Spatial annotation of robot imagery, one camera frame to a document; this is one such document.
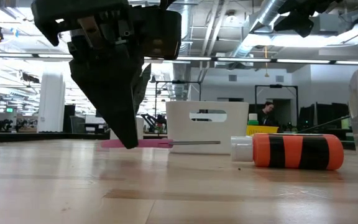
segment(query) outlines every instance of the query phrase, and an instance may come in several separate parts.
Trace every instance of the black frame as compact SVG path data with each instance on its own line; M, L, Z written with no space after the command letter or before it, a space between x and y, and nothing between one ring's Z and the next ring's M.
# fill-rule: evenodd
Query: black frame
M269 88L294 88L296 98L296 125L299 124L299 99L298 99L298 86L292 85L255 85L255 111L258 111L258 87L269 87Z
M172 83L172 84L198 84L200 87L200 92L198 96L198 100L201 101L201 82L191 82L191 81L181 81L181 80L173 80L173 81L155 81L155 98L154 98L154 118L157 117L157 85L159 83Z

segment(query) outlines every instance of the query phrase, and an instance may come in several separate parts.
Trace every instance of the doorway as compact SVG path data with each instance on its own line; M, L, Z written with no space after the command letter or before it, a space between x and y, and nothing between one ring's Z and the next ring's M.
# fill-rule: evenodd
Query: doorway
M290 99L271 99L274 104L274 118L279 125L288 124L292 121L292 110Z

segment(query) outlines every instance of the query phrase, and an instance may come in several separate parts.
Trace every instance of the wood grain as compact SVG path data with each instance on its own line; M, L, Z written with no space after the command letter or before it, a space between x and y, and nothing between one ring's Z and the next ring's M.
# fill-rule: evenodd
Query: wood grain
M229 156L0 144L0 223L358 223L358 164L258 169Z

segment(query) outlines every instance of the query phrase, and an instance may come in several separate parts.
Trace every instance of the yellow object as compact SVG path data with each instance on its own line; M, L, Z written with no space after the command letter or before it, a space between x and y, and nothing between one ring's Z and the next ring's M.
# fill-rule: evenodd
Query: yellow object
M248 125L247 126L247 135L251 136L255 133L277 133L278 127L271 127L271 126L255 126L255 125Z

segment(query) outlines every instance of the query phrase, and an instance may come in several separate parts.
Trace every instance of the metal shaft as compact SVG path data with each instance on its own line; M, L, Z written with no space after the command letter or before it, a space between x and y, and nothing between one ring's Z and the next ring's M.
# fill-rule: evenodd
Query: metal shaft
M220 144L220 141L174 141L172 145L202 145L202 144Z

